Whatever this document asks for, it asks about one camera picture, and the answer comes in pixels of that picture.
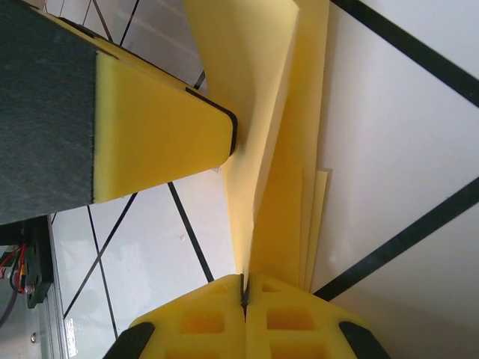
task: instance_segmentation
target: black stripe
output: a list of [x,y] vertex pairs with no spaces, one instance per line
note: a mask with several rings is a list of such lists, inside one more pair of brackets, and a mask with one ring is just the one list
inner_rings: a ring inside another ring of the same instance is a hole
[[[100,254],[100,249],[98,247],[97,232],[95,231],[95,226],[94,226],[94,223],[93,223],[93,217],[91,216],[90,206],[87,206],[87,210],[88,210],[88,217],[90,218],[90,226],[91,226],[91,232],[93,233],[93,240],[95,242],[95,248],[97,249],[97,255],[99,255]],[[117,324],[115,322],[115,316],[113,315],[112,300],[110,299],[110,293],[108,291],[108,285],[106,284],[105,270],[103,269],[103,262],[102,262],[101,258],[99,260],[99,264],[100,264],[100,272],[102,274],[102,279],[103,279],[103,286],[105,287],[106,302],[108,304],[108,309],[109,309],[109,312],[110,312],[110,319],[112,320],[113,332],[115,333],[115,339],[118,339],[118,330],[117,330]]]
[[181,220],[185,225],[186,232],[188,233],[189,239],[192,242],[193,249],[195,249],[196,256],[200,261],[201,268],[203,269],[204,276],[207,278],[208,283],[213,282],[214,278],[211,274],[210,267],[208,266],[207,260],[204,258],[203,251],[201,250],[198,239],[196,238],[195,232],[193,231],[192,225],[189,223],[188,216],[186,215],[183,204],[181,203],[180,196],[178,196],[177,189],[174,187],[173,182],[168,182],[168,187],[170,188],[171,196],[173,196],[174,203],[177,205],[178,212],[180,213]]
[[102,23],[103,30],[105,30],[106,37],[109,41],[113,41],[112,34],[110,34],[110,30],[108,29],[105,18],[103,17],[102,11],[100,10],[100,6],[98,6],[97,0],[93,0],[93,5],[95,9],[97,9],[98,17],[100,18],[100,22]]
[[359,0],[332,0],[360,23],[479,107],[479,80]]
[[87,12],[85,13],[85,17],[82,21],[82,26],[85,26],[85,21],[87,21],[88,11],[90,11],[91,0],[88,2]]
[[61,2],[60,13],[58,13],[58,17],[61,16],[61,12],[63,11],[63,6],[65,5],[65,0]]
[[331,301],[479,202],[479,177],[423,215],[314,295]]
[[85,279],[82,281],[82,284],[80,284],[80,287],[78,288],[78,290],[76,291],[75,295],[73,296],[73,299],[72,301],[70,302],[70,305],[68,305],[68,308],[67,310],[65,310],[65,314],[63,315],[64,318],[67,317],[68,313],[71,311],[72,309],[72,306],[75,304],[76,302],[76,299],[78,299],[79,295],[80,295],[80,292],[83,290],[83,287],[85,286],[85,284],[87,283],[88,281],[88,278],[90,278],[91,276],[91,273],[93,273],[93,270],[95,269],[95,267],[97,266],[98,262],[100,261],[100,258],[101,256],[103,255],[103,253],[105,253],[105,249],[106,247],[108,246],[108,244],[110,243],[110,241],[112,240],[113,238],[113,235],[115,234],[115,232],[117,231],[118,227],[120,226],[122,220],[125,218],[125,215],[126,213],[128,212],[129,208],[131,207],[133,201],[135,200],[136,198],[136,195],[138,193],[134,193],[130,196],[129,200],[128,200],[128,203],[125,205],[125,208],[123,208],[123,211],[122,213],[120,214],[120,217],[118,218],[118,220],[116,221],[115,225],[113,226],[112,228],[112,231],[110,232],[110,234],[108,235],[108,238],[106,239],[106,242],[105,244],[103,245],[100,253],[98,254],[97,258],[95,259],[95,261],[93,262],[93,264],[91,265],[90,269],[88,270],[88,273],[87,275],[85,276]]
[[139,2],[140,2],[140,0],[136,0],[135,6],[133,7],[133,11],[129,15],[128,23],[126,24],[125,31],[123,32],[123,36],[121,37],[120,46],[122,46],[123,42],[125,41],[126,33],[128,32],[129,26],[131,25],[133,17],[135,16],[136,8],[138,7]]
[[185,88],[185,91],[197,98],[199,98],[201,101],[205,101],[208,105],[211,105],[214,108],[217,108],[221,112],[224,112],[231,120],[231,125],[233,127],[233,131],[231,132],[231,147],[230,147],[230,156],[233,154],[235,149],[237,148],[237,136],[238,136],[238,119],[237,116],[228,110],[227,108],[224,108],[217,103],[211,101],[210,99],[206,98],[203,95],[200,95],[198,92],[194,92],[191,88]]
[[199,89],[203,81],[204,81],[204,71],[201,71],[200,77],[198,77],[198,80],[196,80],[195,86],[193,86],[193,88],[196,90]]

